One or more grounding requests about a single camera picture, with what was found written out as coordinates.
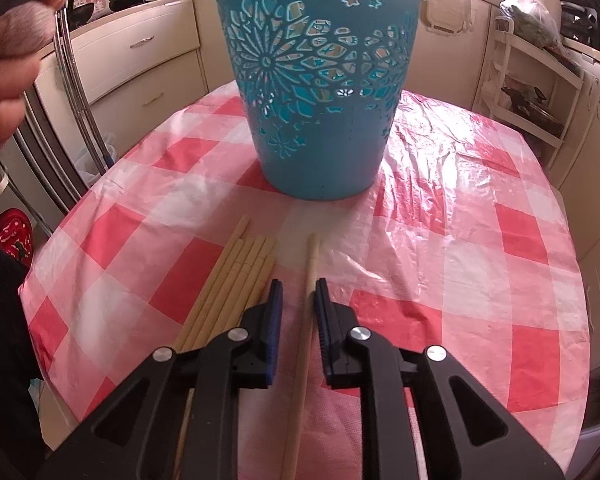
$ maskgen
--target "kitchen counter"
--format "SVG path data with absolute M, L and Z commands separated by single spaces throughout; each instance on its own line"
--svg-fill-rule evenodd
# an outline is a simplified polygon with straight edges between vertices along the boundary
M 569 38 L 562 37 L 562 43 L 565 47 L 570 48 L 571 50 L 575 50 L 585 56 L 592 57 L 598 63 L 600 63 L 600 51 L 595 48 L 591 48 L 589 45 L 585 45 L 583 43 L 579 43 L 574 40 L 570 40 Z

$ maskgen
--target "table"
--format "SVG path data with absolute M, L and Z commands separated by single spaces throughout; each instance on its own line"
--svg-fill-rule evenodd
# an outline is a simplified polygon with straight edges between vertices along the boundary
M 278 239 L 285 311 L 274 386 L 241 393 L 241 478 L 279 476 L 313 231 L 335 301 L 403 348 L 443 344 L 567 467 L 589 332 L 566 221 L 519 133 L 408 92 L 375 184 L 348 200 L 303 202 L 264 180 L 235 83 L 174 114 L 101 178 L 20 291 L 46 380 L 78 420 L 173 344 L 243 214 L 251 234 Z M 360 477 L 359 406 L 327 389 L 314 340 L 299 480 Z

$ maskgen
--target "star cutout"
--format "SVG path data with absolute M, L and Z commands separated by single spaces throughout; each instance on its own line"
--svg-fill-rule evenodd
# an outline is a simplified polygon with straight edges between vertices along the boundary
M 382 0 L 369 0 L 369 7 L 372 9 L 379 9 L 382 7 Z
M 360 0 L 342 0 L 343 3 L 347 5 L 347 7 L 354 7 L 360 4 Z

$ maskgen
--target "plastic tablecloth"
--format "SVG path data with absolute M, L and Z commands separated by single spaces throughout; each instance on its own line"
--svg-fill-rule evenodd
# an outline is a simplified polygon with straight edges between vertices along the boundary
M 519 133 L 409 92 L 375 184 L 348 200 L 295 200 L 265 181 L 235 83 L 101 178 L 20 291 L 46 379 L 78 420 L 173 344 L 243 214 L 248 234 L 277 237 L 285 302 L 274 386 L 240 394 L 241 479 L 279 478 L 311 232 L 335 301 L 402 348 L 444 345 L 567 467 L 589 379 L 567 223 Z M 359 397 L 328 389 L 317 338 L 312 352 L 298 479 L 360 478 Z

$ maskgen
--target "bundle of wooden sticks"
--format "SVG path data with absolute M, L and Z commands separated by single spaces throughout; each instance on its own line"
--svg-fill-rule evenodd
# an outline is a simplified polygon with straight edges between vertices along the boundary
M 178 352 L 203 348 L 216 336 L 238 326 L 245 309 L 259 304 L 266 293 L 276 264 L 272 254 L 276 241 L 264 236 L 240 239 L 248 224 L 249 218 L 243 216 L 206 279 L 173 345 Z M 174 478 L 180 473 L 193 396 L 191 390 L 180 429 Z
M 243 216 L 218 261 L 211 270 L 205 285 L 194 303 L 189 316 L 182 325 L 174 348 L 187 352 L 205 347 L 213 338 L 230 330 L 240 323 L 245 309 L 264 300 L 267 283 L 276 259 L 272 254 L 275 246 L 273 238 L 258 236 L 241 240 L 249 224 Z M 285 441 L 285 455 L 281 480 L 294 480 L 298 464 L 300 437 L 302 432 L 302 407 L 306 396 L 311 341 L 314 332 L 313 294 L 317 279 L 318 252 L 320 240 L 312 235 L 308 241 L 307 272 L 302 298 L 301 336 L 296 356 L 296 373 L 291 399 L 289 422 Z M 174 478 L 180 475 L 180 462 L 191 412 L 194 391 L 187 399 L 187 405 L 180 430 Z

